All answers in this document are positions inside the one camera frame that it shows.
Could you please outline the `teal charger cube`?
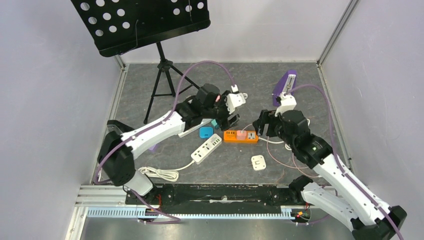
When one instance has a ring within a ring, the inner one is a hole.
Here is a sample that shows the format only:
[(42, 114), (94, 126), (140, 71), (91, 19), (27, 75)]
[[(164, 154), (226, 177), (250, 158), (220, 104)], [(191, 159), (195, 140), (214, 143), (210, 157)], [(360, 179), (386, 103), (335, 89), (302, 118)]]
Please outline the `teal charger cube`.
[(215, 119), (213, 119), (213, 120), (210, 122), (210, 124), (212, 125), (212, 127), (213, 127), (214, 129), (219, 129), (219, 128), (220, 128), (220, 125), (218, 124), (218, 122), (217, 122)]

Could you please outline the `white multicolour power strip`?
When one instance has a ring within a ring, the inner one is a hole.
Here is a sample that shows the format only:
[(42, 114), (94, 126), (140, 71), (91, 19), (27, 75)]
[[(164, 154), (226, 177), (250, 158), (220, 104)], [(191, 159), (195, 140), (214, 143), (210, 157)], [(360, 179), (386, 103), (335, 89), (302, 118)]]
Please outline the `white multicolour power strip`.
[(183, 137), (187, 136), (188, 134), (194, 132), (195, 130), (198, 130), (199, 128), (205, 126), (206, 124), (209, 124), (211, 121), (212, 121), (212, 119), (210, 119), (210, 118), (209, 119), (203, 119), (200, 124), (190, 128), (190, 129), (188, 129), (184, 132), (179, 133), (178, 136), (180, 138), (183, 138)]

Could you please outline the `small pink charger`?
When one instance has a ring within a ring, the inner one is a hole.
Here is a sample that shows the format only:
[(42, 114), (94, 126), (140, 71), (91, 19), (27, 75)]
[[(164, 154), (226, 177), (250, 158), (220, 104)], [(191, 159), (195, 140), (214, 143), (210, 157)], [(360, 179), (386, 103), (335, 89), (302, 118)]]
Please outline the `small pink charger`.
[(245, 130), (237, 130), (236, 131), (236, 140), (244, 141), (247, 138), (247, 132)]

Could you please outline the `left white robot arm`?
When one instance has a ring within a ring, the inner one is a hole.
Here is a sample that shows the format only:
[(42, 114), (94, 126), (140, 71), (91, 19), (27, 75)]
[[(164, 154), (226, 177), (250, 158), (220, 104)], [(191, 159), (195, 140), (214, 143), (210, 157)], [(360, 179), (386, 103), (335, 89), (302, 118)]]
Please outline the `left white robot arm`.
[(209, 120), (215, 120), (222, 131), (228, 130), (237, 123), (240, 116), (235, 111), (246, 103), (246, 96), (236, 85), (221, 93), (215, 85), (206, 83), (195, 95), (143, 127), (133, 129), (118, 121), (123, 132), (107, 133), (97, 157), (97, 171), (104, 171), (108, 179), (96, 183), (128, 187), (144, 204), (152, 204), (157, 191), (151, 179), (136, 170), (135, 160), (150, 147), (175, 135), (183, 137)]

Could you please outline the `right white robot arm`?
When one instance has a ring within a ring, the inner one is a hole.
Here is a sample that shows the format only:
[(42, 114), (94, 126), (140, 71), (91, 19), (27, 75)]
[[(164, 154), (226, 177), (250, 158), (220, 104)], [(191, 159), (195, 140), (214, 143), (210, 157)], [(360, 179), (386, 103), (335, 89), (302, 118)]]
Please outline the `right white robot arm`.
[(406, 211), (399, 205), (390, 206), (361, 183), (331, 145), (311, 133), (301, 111), (262, 110), (252, 125), (259, 136), (265, 134), (283, 140), (297, 160), (341, 194), (341, 197), (332, 195), (302, 175), (289, 184), (288, 196), (293, 203), (306, 202), (320, 208), (347, 227), (356, 240), (390, 240), (393, 236), (403, 239), (400, 229)]

